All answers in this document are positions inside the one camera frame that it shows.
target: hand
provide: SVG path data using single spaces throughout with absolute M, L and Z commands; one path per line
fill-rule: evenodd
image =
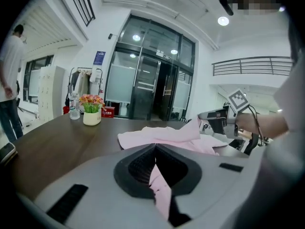
M 4 91 L 7 98 L 11 98 L 13 96 L 13 91 L 10 86 L 5 86 Z

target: red box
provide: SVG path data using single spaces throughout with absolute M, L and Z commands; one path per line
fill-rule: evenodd
M 102 117 L 113 118 L 114 117 L 114 107 L 105 107 L 106 111 L 102 109 Z

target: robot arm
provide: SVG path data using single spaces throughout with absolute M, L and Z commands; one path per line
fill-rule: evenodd
M 237 89 L 227 97 L 229 104 L 222 109 L 216 109 L 198 114 L 200 120 L 207 120 L 215 133 L 238 139 L 238 126 L 235 123 L 238 113 L 250 105 L 244 93 Z

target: ceiling light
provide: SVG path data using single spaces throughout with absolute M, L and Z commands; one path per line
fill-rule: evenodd
M 222 25 L 222 26 L 226 26 L 229 24 L 229 19 L 225 16 L 219 17 L 218 18 L 218 24 Z
M 133 35 L 132 39 L 134 39 L 136 42 L 138 42 L 139 40 L 141 40 L 141 37 L 139 37 L 138 35 Z

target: water bottle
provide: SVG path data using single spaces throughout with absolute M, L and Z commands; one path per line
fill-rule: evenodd
M 77 93 L 72 93 L 70 102 L 69 102 L 69 113 L 70 113 L 70 119 L 71 120 L 77 120 L 80 118 L 80 107 L 79 107 L 79 97 Z

